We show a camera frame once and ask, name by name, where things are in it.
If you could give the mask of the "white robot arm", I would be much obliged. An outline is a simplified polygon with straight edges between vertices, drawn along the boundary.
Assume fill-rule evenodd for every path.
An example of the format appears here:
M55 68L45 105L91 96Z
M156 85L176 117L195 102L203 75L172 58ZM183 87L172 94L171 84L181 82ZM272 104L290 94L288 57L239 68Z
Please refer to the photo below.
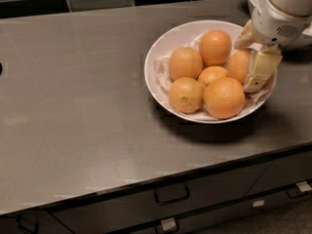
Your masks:
M282 60L281 49L293 46L312 18L312 0L258 0L251 19L234 44L237 50L257 43L244 82L247 93L259 91Z

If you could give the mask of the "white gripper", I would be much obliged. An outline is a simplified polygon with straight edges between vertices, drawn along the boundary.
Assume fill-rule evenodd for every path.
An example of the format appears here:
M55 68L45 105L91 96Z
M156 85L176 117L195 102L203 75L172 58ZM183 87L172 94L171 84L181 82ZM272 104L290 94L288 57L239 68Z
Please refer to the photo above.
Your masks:
M312 0L263 0L234 43L236 50L252 44L279 45L284 50L310 46ZM282 61L276 46L251 50L244 91L255 93L271 78Z

